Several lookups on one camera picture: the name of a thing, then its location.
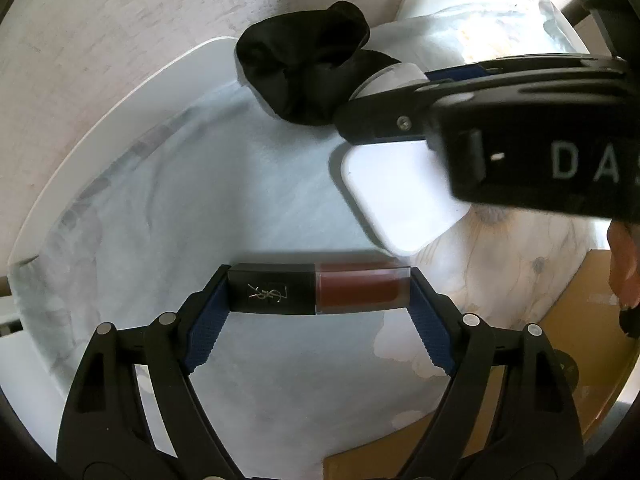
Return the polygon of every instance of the white lettering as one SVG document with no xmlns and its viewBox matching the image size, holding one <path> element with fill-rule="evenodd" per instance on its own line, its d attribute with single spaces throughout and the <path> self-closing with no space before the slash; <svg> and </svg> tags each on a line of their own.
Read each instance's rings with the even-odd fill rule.
<svg viewBox="0 0 640 480">
<path fill-rule="evenodd" d="M 616 161 L 616 152 L 613 151 L 613 144 L 607 144 L 602 154 L 602 160 L 596 171 L 596 176 L 593 177 L 593 181 L 599 181 L 601 176 L 610 176 L 613 182 L 617 184 L 620 181 L 620 174 L 618 173 L 618 162 Z"/>
<path fill-rule="evenodd" d="M 571 166 L 568 170 L 560 169 L 560 152 L 564 150 L 571 155 Z M 553 163 L 553 178 L 565 180 L 575 176 L 578 171 L 578 148 L 572 142 L 554 140 L 551 143 L 551 160 Z"/>
</svg>

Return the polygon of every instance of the light blue fabric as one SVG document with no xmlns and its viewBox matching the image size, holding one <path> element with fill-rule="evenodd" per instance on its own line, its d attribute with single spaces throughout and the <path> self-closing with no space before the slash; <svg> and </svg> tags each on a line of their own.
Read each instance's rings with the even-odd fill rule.
<svg viewBox="0 0 640 480">
<path fill-rule="evenodd" d="M 25 327 L 62 390 L 98 323 L 128 328 L 177 310 L 220 264 L 377 252 L 332 181 L 341 144 L 332 128 L 270 116 L 239 84 L 146 134 L 69 208 L 40 256 L 12 270 Z M 228 316 L 191 379 L 246 476 L 319 478 L 325 456 L 437 405 L 447 378 L 376 357 L 382 323 L 381 312 Z"/>
</svg>

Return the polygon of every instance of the finger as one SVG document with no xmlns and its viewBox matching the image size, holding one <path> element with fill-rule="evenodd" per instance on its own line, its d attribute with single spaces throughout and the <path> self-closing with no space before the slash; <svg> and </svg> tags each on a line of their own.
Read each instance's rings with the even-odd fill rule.
<svg viewBox="0 0 640 480">
<path fill-rule="evenodd" d="M 640 304 L 640 276 L 634 274 L 622 283 L 618 290 L 614 290 L 621 306 L 633 307 Z"/>
<path fill-rule="evenodd" d="M 616 278 L 626 282 L 638 268 L 636 244 L 622 222 L 611 222 L 607 230 L 607 240 L 611 247 L 612 272 L 615 264 Z"/>
</svg>

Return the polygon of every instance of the screw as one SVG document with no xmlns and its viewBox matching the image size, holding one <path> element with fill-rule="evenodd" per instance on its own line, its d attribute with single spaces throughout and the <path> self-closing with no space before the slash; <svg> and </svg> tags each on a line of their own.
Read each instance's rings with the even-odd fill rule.
<svg viewBox="0 0 640 480">
<path fill-rule="evenodd" d="M 161 325 L 171 325 L 175 321 L 175 314 L 173 312 L 165 312 L 158 317 L 158 323 Z"/>
<path fill-rule="evenodd" d="M 100 335 L 105 335 L 109 330 L 111 330 L 111 323 L 100 323 L 98 328 L 95 329 L 95 331 Z"/>
<path fill-rule="evenodd" d="M 398 125 L 398 128 L 400 128 L 404 132 L 408 132 L 412 126 L 411 119 L 406 115 L 401 115 L 400 117 L 398 117 L 396 124 Z"/>
<path fill-rule="evenodd" d="M 462 322 L 467 326 L 478 326 L 480 324 L 480 318 L 476 314 L 465 314 L 462 317 Z"/>
<path fill-rule="evenodd" d="M 535 336 L 542 335 L 542 329 L 536 324 L 530 324 L 527 326 L 527 332 Z"/>
</svg>

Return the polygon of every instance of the black scrunchie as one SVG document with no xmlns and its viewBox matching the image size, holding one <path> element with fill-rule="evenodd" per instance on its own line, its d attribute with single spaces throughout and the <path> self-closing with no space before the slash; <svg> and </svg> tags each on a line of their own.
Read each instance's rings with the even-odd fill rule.
<svg viewBox="0 0 640 480">
<path fill-rule="evenodd" d="M 369 25 L 361 10 L 336 2 L 268 18 L 238 40 L 236 56 L 254 88 L 281 118 L 330 124 L 335 109 L 377 71 L 399 61 L 363 50 Z"/>
</svg>

